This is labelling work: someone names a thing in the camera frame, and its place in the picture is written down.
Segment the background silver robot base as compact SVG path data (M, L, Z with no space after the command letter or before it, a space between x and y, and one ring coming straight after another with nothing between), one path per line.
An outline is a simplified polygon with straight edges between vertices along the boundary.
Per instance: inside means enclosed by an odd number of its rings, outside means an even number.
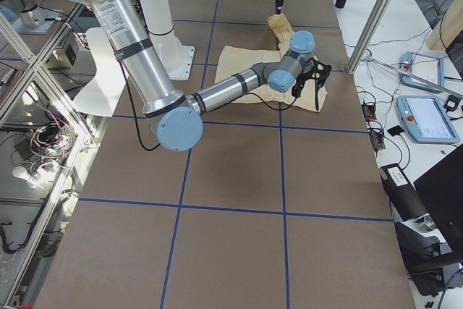
M19 34L43 35L51 27L35 0L1 0L1 14Z

